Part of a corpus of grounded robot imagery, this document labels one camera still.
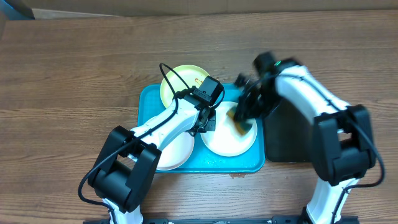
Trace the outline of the green yellow sponge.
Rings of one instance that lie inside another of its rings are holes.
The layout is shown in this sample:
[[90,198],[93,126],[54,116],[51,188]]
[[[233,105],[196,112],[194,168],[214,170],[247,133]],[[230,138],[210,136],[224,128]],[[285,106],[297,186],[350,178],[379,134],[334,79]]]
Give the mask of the green yellow sponge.
[[250,129],[252,128],[252,123],[248,123],[247,121],[236,121],[234,116],[236,114],[236,106],[230,108],[226,115],[232,120],[234,127],[236,128],[237,132],[244,136],[246,135]]

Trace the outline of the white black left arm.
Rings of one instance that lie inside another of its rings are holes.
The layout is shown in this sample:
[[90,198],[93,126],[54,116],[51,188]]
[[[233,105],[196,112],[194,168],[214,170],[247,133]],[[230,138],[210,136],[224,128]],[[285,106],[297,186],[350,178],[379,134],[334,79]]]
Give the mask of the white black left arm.
[[142,223],[139,206],[147,195],[162,150],[176,137],[215,130],[215,108],[224,87],[206,77],[199,87],[174,92],[172,103],[141,126],[117,126],[108,135],[93,168],[82,179],[101,197],[108,223]]

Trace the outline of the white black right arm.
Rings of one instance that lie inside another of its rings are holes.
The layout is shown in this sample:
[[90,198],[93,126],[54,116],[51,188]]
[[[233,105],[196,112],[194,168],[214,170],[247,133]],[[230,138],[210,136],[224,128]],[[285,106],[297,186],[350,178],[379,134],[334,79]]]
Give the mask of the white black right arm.
[[271,52],[253,62],[258,80],[239,75],[236,121],[260,119],[266,158],[309,162],[318,180],[300,215],[274,216],[274,223],[357,223],[341,215],[349,193],[378,159],[368,110],[352,106],[326,89],[295,58]]

